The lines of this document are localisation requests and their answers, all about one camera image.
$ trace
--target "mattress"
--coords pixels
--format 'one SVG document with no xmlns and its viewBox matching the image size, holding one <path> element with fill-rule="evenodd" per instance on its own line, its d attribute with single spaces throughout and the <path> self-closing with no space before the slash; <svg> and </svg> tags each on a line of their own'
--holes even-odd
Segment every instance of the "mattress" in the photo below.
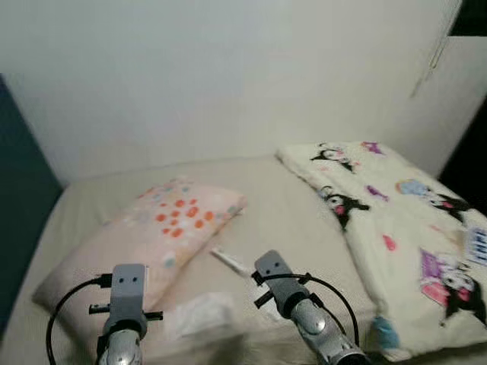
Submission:
<svg viewBox="0 0 487 365">
<path fill-rule="evenodd" d="M 240 191 L 248 199 L 248 208 L 187 265 L 158 306 L 170 313 L 200 294 L 226 293 L 233 299 L 234 325 L 203 336 L 169 341 L 164 337 L 165 322 L 152 322 L 142 341 L 145 364 L 314 363 L 314 355 L 291 322 L 273 321 L 255 308 L 254 283 L 208 253 L 215 244 L 248 266 L 269 249 L 276 249 L 296 273 L 309 271 L 338 287 L 358 317 L 361 343 L 366 350 L 374 349 L 369 328 L 376 308 L 365 293 L 339 225 L 314 190 L 268 156 L 186 163 L 103 176 L 69 186 L 53 210 L 31 262 L 2 341 L 0 363 L 47 363 L 44 336 L 49 316 L 31 301 L 37 285 L 73 247 L 134 196 L 175 176 L 190 176 L 201 183 Z M 308 287 L 352 333 L 342 304 L 321 288 L 312 284 Z M 59 325 L 53 331 L 53 349 L 58 363 L 89 363 L 72 334 Z M 462 352 L 446 351 L 415 361 L 445 363 L 448 356 L 451 364 L 466 360 L 485 363 L 484 347 Z"/>
</svg>

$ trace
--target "folded blanket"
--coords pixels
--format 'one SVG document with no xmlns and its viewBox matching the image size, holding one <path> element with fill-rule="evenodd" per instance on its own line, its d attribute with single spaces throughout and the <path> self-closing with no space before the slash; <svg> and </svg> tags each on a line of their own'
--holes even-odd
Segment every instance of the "folded blanket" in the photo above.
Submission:
<svg viewBox="0 0 487 365">
<path fill-rule="evenodd" d="M 277 157 L 335 213 L 389 360 L 487 341 L 478 211 L 376 142 L 295 145 Z"/>
</svg>

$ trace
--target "pillowcase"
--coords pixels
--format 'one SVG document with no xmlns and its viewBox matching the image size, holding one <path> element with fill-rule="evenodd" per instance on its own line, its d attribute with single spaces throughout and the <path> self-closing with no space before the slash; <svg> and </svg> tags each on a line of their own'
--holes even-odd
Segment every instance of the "pillowcase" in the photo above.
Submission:
<svg viewBox="0 0 487 365">
<path fill-rule="evenodd" d="M 231 190 L 174 179 L 149 189 L 104 224 L 55 268 L 37 288 L 35 303 L 50 312 L 74 286 L 118 264 L 146 265 L 144 310 L 153 309 L 183 266 L 246 204 Z M 86 287 L 63 306 L 59 317 L 96 353 L 107 315 L 88 315 L 91 304 L 110 302 L 110 290 Z"/>
</svg>

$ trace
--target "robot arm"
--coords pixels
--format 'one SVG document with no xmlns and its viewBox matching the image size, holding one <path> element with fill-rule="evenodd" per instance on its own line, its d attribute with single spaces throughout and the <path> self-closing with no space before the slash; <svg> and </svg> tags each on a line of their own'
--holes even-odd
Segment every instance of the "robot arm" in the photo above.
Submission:
<svg viewBox="0 0 487 365">
<path fill-rule="evenodd" d="M 317 354 L 319 364 L 369 364 L 362 350 L 342 334 L 332 316 L 318 306 L 320 301 L 304 285 L 294 278 L 265 280 L 270 275 L 292 274 L 276 251 L 267 252 L 256 261 L 255 267 L 254 280 L 259 285 L 265 281 L 270 289 L 256 300 L 256 306 L 260 308 L 274 298 L 281 316 L 295 323 L 308 347 Z"/>
<path fill-rule="evenodd" d="M 147 333 L 147 321 L 163 318 L 162 312 L 143 312 L 144 280 L 144 265 L 117 265 L 110 304 L 90 306 L 89 314 L 110 313 L 98 338 L 99 365 L 142 365 L 140 341 Z"/>
<path fill-rule="evenodd" d="M 274 298 L 279 313 L 291 319 L 320 365 L 367 365 L 362 350 L 342 334 L 333 317 L 315 294 L 295 278 L 266 280 L 270 275 L 289 275 L 291 269 L 276 251 L 269 251 L 255 263 L 252 275 L 258 285 L 266 282 L 270 291 L 256 300 L 260 308 Z M 117 265 L 113 270 L 110 304 L 91 305 L 90 314 L 110 313 L 98 338 L 99 365 L 141 365 L 140 341 L 148 320 L 161 320 L 160 313 L 144 313 L 145 267 Z"/>
</svg>

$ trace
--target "black cable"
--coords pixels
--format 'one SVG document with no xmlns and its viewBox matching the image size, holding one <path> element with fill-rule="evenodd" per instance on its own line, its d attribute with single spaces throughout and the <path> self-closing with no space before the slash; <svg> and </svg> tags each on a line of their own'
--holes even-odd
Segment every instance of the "black cable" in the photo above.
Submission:
<svg viewBox="0 0 487 365">
<path fill-rule="evenodd" d="M 352 318 L 352 323 L 353 323 L 353 335 L 355 339 L 355 344 L 359 346 L 359 340 L 358 340 L 358 323 L 357 323 L 357 318 L 355 317 L 355 314 L 353 313 L 353 309 L 350 306 L 349 302 L 347 299 L 336 289 L 334 286 L 331 284 L 327 283 L 326 281 L 323 281 L 319 278 L 315 278 L 314 276 L 311 275 L 300 275 L 300 274 L 277 274 L 277 275 L 269 275 L 269 276 L 264 276 L 262 277 L 263 281 L 267 280 L 273 280 L 273 279 L 283 279 L 283 278 L 294 278 L 294 279 L 303 279 L 305 281 L 314 281 L 318 284 L 323 285 L 324 287 L 327 287 L 330 289 L 340 300 L 345 304 L 347 307 L 347 310 L 349 311 L 350 317 Z"/>
<path fill-rule="evenodd" d="M 46 330 L 46 351 L 47 351 L 47 358 L 49 359 L 49 363 L 51 365 L 56 365 L 56 360 L 54 359 L 54 353 L 53 353 L 53 345 L 51 343 L 53 325 L 56 316 L 58 315 L 59 311 L 61 310 L 66 300 L 68 300 L 71 295 L 76 293 L 78 290 L 87 287 L 88 285 L 95 285 L 95 284 L 101 285 L 100 278 L 91 279 L 77 285 L 76 287 L 73 287 L 56 305 L 56 308 L 54 309 L 54 312 L 51 315 L 51 318 L 49 319 L 49 323 L 47 323 L 47 330 Z"/>
<path fill-rule="evenodd" d="M 338 318 L 336 318 L 336 316 L 333 314 L 333 312 L 331 310 L 329 310 L 328 308 L 326 308 L 325 306 L 322 306 L 321 308 L 323 308 L 323 310 L 326 311 L 329 314 L 329 316 L 333 318 L 333 320 L 338 325 L 342 334 L 344 334 L 346 336 L 347 332 L 345 332 L 345 329 L 343 328 L 343 324 L 338 320 Z"/>
</svg>

